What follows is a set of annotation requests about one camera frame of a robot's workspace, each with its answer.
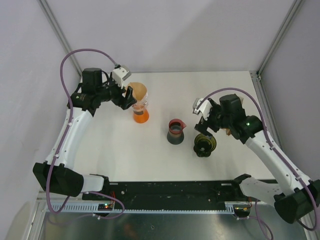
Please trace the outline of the clear glass dripper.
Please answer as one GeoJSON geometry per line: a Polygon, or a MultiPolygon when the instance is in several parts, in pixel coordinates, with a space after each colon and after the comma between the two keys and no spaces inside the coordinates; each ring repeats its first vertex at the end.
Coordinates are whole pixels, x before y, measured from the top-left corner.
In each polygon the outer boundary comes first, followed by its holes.
{"type": "Polygon", "coordinates": [[[148,95],[146,94],[141,100],[137,100],[137,102],[131,106],[133,113],[136,115],[143,115],[148,104],[148,95]]]}

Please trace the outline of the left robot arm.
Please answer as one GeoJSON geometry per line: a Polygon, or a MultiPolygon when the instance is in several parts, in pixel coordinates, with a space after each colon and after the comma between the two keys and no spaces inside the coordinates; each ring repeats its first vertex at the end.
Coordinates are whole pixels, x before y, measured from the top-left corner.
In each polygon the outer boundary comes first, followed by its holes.
{"type": "Polygon", "coordinates": [[[44,191],[70,197],[93,192],[100,200],[110,196],[111,188],[105,184],[107,177],[77,173],[75,159],[86,129],[103,102],[111,101],[123,110],[137,102],[133,89],[124,86],[130,76],[130,70],[124,65],[116,66],[110,74],[95,67],[82,71],[82,82],[70,96],[71,103],[67,105],[66,118],[54,147],[45,161],[35,163],[32,170],[44,191]]]}

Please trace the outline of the orange glass flask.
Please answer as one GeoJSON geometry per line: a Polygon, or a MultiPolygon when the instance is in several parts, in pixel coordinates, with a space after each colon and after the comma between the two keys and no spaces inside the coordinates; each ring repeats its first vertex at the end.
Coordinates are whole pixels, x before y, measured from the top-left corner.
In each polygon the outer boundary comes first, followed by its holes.
{"type": "Polygon", "coordinates": [[[134,111],[133,112],[133,119],[136,123],[143,124],[149,120],[149,112],[147,109],[142,111],[134,111]]]}

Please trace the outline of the dark green dripper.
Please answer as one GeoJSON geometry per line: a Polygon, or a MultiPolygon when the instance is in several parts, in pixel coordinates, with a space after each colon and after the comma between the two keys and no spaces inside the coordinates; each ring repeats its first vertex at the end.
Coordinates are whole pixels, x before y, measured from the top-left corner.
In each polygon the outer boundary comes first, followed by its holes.
{"type": "Polygon", "coordinates": [[[198,134],[194,138],[193,151],[199,158],[207,158],[216,149],[217,141],[210,141],[205,135],[198,134]]]}

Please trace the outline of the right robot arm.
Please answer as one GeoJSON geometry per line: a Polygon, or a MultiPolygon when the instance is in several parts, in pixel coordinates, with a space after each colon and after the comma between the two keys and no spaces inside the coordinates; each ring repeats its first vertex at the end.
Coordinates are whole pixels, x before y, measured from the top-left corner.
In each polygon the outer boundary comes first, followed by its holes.
{"type": "Polygon", "coordinates": [[[211,98],[197,98],[193,113],[200,115],[195,129],[208,138],[220,129],[228,129],[231,135],[248,147],[271,172],[276,183],[266,183],[249,174],[234,179],[231,196],[242,201],[253,197],[273,206],[278,215],[292,224],[320,205],[320,182],[312,180],[286,156],[275,143],[260,118],[246,115],[241,99],[236,94],[222,96],[219,103],[211,98]]]}

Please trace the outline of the single brown coffee filter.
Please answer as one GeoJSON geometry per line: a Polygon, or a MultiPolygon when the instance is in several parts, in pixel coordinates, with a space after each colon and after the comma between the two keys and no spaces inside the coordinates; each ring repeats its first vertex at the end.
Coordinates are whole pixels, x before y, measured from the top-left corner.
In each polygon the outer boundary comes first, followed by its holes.
{"type": "Polygon", "coordinates": [[[137,101],[141,101],[147,94],[147,87],[143,83],[130,82],[127,86],[133,89],[133,97],[137,101]]]}

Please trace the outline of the brown coffee filter stack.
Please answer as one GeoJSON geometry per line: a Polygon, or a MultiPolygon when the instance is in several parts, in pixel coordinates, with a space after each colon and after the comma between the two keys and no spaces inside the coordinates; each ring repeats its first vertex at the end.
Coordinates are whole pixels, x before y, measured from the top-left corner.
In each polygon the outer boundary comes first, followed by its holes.
{"type": "MultiPolygon", "coordinates": [[[[243,104],[243,101],[244,101],[244,98],[240,96],[239,99],[240,99],[240,102],[241,102],[241,105],[242,105],[242,104],[243,104]]],[[[230,135],[231,135],[231,130],[230,130],[230,129],[225,128],[224,131],[225,131],[225,134],[226,134],[227,136],[230,136],[230,135]]]]}

